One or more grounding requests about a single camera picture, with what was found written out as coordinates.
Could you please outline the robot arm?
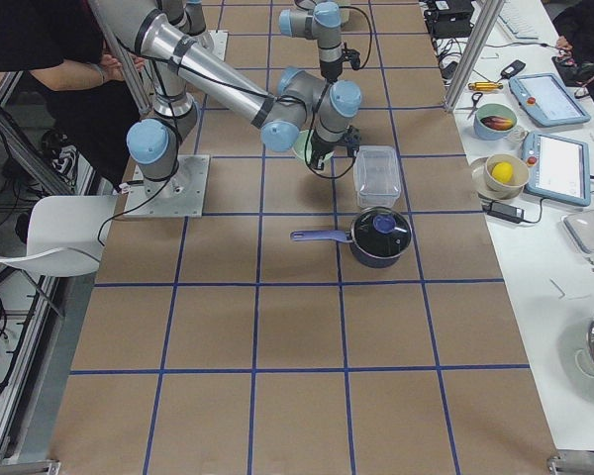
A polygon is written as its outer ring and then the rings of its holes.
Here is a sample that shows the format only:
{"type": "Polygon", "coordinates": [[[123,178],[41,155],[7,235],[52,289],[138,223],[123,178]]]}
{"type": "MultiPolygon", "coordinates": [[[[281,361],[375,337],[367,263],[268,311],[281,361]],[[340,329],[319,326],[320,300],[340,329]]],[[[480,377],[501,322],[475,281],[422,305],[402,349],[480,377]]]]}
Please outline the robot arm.
{"type": "Polygon", "coordinates": [[[316,43],[319,76],[285,69],[271,94],[216,57],[199,1],[102,1],[99,12],[117,41],[152,68],[154,111],[178,121],[197,108],[187,85],[203,91],[259,129],[266,148],[286,151],[306,130],[299,146],[316,174],[326,157],[343,146],[349,156],[359,150],[358,130],[351,125],[362,102],[360,88],[343,80],[343,65],[359,69],[357,51],[342,42],[341,8],[334,1],[299,1],[279,15],[282,35],[316,43]]]}
{"type": "Polygon", "coordinates": [[[310,9],[285,9],[278,27],[283,36],[316,42],[320,73],[328,82],[339,79],[346,62],[352,70],[361,67],[360,53],[342,41],[341,7],[335,1],[315,2],[310,9]]]}

